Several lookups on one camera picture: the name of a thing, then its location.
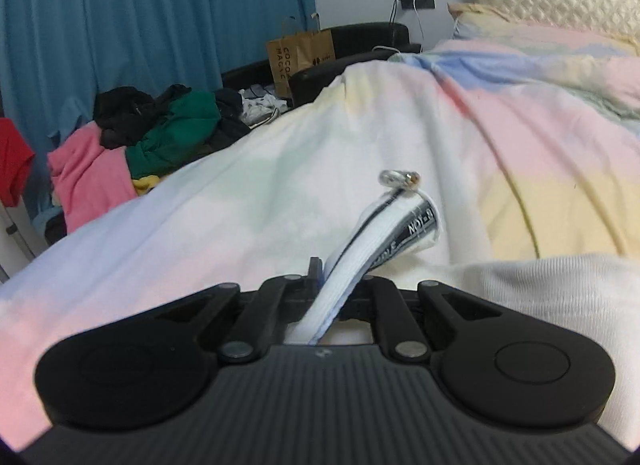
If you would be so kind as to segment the green garment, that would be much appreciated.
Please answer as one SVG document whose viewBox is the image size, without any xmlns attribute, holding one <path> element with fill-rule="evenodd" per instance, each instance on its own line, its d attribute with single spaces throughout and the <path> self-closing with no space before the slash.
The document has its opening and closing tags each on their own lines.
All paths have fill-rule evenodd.
<svg viewBox="0 0 640 465">
<path fill-rule="evenodd" d="M 215 95 L 191 91 L 168 104 L 167 114 L 125 150 L 132 180 L 162 177 L 189 164 L 217 129 L 221 115 Z"/>
</svg>

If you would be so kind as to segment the white patterned cloth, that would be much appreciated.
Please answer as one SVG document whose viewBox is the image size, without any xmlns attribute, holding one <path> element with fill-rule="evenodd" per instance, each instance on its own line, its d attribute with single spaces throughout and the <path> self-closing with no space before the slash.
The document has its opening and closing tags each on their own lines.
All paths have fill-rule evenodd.
<svg viewBox="0 0 640 465">
<path fill-rule="evenodd" d="M 243 110 L 240 119 L 250 129 L 270 124 L 288 109 L 288 101 L 276 95 L 273 86 L 252 84 L 249 88 L 239 91 L 242 98 Z"/>
</svg>

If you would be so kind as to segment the pink garment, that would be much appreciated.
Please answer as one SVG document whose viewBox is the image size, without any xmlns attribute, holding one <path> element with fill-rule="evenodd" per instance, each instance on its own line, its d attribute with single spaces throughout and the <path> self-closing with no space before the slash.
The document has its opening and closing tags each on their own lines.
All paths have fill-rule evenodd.
<svg viewBox="0 0 640 465">
<path fill-rule="evenodd" d="M 101 132 L 91 121 L 48 154 L 53 194 L 63 209 L 68 234 L 137 197 L 125 149 L 103 147 Z"/>
</svg>

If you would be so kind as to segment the pastel rainbow duvet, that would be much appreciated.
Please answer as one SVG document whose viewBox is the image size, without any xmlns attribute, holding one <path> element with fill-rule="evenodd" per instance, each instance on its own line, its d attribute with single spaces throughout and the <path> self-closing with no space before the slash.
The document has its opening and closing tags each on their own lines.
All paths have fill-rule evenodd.
<svg viewBox="0 0 640 465">
<path fill-rule="evenodd" d="M 49 423 L 32 373 L 85 329 L 214 284 L 254 289 L 346 241 L 385 169 L 420 173 L 442 234 L 380 269 L 603 254 L 639 266 L 634 56 L 451 40 L 350 66 L 318 99 L 183 167 L 45 251 L 1 289 L 1 434 Z"/>
</svg>

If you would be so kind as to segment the white zip hoodie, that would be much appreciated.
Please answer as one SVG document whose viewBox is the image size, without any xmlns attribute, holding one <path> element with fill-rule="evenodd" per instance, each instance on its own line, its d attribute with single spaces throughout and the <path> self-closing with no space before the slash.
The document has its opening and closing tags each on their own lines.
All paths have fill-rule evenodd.
<svg viewBox="0 0 640 465">
<path fill-rule="evenodd" d="M 421 190 L 417 173 L 384 170 L 378 181 L 385 193 L 363 211 L 354 231 L 330 256 L 319 295 L 300 321 L 288 327 L 287 343 L 318 344 L 361 277 L 410 248 L 431 248 L 439 241 L 440 214 Z M 429 266 L 427 275 L 597 341 L 611 355 L 617 373 L 601 423 L 625 447 L 638 447 L 638 263 L 590 254 Z"/>
</svg>

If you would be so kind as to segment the black garment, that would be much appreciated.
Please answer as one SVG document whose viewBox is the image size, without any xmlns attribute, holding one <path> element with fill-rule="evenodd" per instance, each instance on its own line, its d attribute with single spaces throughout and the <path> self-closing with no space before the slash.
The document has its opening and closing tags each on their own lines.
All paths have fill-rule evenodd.
<svg viewBox="0 0 640 465">
<path fill-rule="evenodd" d="M 107 150 L 137 144 L 169 114 L 172 102 L 190 92 L 183 84 L 173 84 L 157 98 L 130 86 L 99 93 L 92 117 L 101 130 L 100 144 Z"/>
</svg>

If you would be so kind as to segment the brown paper bag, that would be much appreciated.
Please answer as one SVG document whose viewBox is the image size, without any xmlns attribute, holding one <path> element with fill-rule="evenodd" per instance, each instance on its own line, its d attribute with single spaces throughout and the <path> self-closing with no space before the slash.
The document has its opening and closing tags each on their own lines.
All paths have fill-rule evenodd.
<svg viewBox="0 0 640 465">
<path fill-rule="evenodd" d="M 335 58 L 331 32 L 321 28 L 317 12 L 310 17 L 311 30 L 288 34 L 286 23 L 295 21 L 294 17 L 289 17 L 282 24 L 282 35 L 266 43 L 274 90 L 280 99 L 292 99 L 290 79 L 295 74 Z"/>
</svg>

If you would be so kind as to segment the blue curtain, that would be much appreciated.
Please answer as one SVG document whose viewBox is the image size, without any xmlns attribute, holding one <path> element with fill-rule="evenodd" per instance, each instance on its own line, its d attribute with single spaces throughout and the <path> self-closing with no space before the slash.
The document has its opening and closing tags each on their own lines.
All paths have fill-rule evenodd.
<svg viewBox="0 0 640 465">
<path fill-rule="evenodd" d="M 92 113 L 97 94 L 171 84 L 213 90 L 229 70 L 265 60 L 314 0 L 1 0 L 1 101 L 35 154 L 24 193 L 37 218 L 52 207 L 48 154 Z"/>
</svg>

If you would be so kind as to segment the pastel pillow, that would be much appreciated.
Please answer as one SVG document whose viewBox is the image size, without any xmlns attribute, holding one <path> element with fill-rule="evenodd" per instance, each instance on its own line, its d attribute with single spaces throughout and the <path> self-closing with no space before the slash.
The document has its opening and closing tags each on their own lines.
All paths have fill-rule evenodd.
<svg viewBox="0 0 640 465">
<path fill-rule="evenodd" d="M 448 12 L 457 40 L 498 43 L 526 54 L 639 55 L 639 43 L 631 38 L 522 21 L 491 6 L 450 3 Z"/>
</svg>

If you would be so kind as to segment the red garment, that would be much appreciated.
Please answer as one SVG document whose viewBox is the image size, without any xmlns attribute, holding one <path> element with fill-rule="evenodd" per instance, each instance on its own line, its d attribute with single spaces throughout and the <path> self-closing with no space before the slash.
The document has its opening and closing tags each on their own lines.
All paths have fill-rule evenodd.
<svg viewBox="0 0 640 465">
<path fill-rule="evenodd" d="M 16 207 L 26 188 L 35 153 L 9 118 L 0 118 L 0 198 Z"/>
</svg>

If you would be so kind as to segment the black bedside sofa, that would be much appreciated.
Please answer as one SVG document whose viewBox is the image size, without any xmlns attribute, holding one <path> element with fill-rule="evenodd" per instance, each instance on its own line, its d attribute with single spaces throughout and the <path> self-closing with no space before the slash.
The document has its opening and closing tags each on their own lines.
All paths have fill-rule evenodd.
<svg viewBox="0 0 640 465">
<path fill-rule="evenodd" d="M 419 53 L 421 46 L 410 39 L 404 24 L 375 22 L 330 28 L 335 58 L 308 67 L 293 75 L 293 107 L 314 102 L 321 91 L 345 72 L 348 66 L 370 61 L 386 61 L 397 52 Z"/>
</svg>

